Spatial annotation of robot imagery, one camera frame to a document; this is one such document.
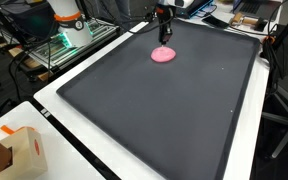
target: black rubber mat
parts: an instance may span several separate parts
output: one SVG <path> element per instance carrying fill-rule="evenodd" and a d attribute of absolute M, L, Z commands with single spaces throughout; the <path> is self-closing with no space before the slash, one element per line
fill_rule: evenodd
<path fill-rule="evenodd" d="M 178 20 L 172 28 L 173 61 L 150 59 L 157 28 L 57 93 L 166 179 L 221 179 L 259 41 Z"/>

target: cardboard box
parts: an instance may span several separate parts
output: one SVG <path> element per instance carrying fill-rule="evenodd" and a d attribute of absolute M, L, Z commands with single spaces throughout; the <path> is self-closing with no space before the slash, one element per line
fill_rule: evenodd
<path fill-rule="evenodd" d="M 47 171 L 41 136 L 23 128 L 0 141 L 12 149 L 13 164 L 0 172 L 0 180 L 33 180 Z"/>

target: pink object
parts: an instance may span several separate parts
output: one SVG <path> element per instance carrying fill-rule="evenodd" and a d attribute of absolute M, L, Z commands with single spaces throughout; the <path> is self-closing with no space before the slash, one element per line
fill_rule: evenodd
<path fill-rule="evenodd" d="M 174 59 L 176 52 L 169 47 L 155 48 L 151 54 L 151 58 L 156 62 L 168 62 Z"/>

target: white table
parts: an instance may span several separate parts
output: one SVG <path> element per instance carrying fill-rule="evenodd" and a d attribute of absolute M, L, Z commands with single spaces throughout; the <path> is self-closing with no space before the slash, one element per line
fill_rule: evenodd
<path fill-rule="evenodd" d="M 31 126 L 41 134 L 48 171 L 37 180 L 105 179 L 29 102 L 1 117 L 2 125 L 13 130 Z M 7 136 L 0 130 L 0 140 Z"/>
<path fill-rule="evenodd" d="M 215 11 L 216 13 L 214 13 L 214 16 L 228 22 L 233 15 L 223 11 Z M 191 20 L 190 22 L 201 24 L 200 20 Z M 137 31 L 145 25 L 145 23 L 141 23 L 133 28 L 133 31 Z M 56 94 L 56 90 L 59 87 L 78 75 L 88 66 L 92 65 L 95 61 L 100 59 L 130 36 L 131 34 L 129 33 L 124 34 L 36 93 L 34 98 L 123 180 L 163 179 L 158 173 L 136 158 Z M 258 56 L 253 66 L 245 99 L 240 112 L 224 175 L 225 180 L 249 179 L 268 74 L 269 68 L 266 60 L 263 60 Z"/>

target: white robot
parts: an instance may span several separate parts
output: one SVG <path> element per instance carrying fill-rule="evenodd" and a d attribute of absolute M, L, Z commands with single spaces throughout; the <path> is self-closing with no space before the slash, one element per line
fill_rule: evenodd
<path fill-rule="evenodd" d="M 172 35 L 171 20 L 175 16 L 176 7 L 186 8 L 194 0 L 159 0 L 156 14 L 160 24 L 159 41 L 162 45 Z M 60 24 L 59 32 L 65 36 L 69 47 L 81 47 L 89 44 L 92 32 L 84 22 L 75 0 L 48 0 L 55 11 L 55 19 Z"/>

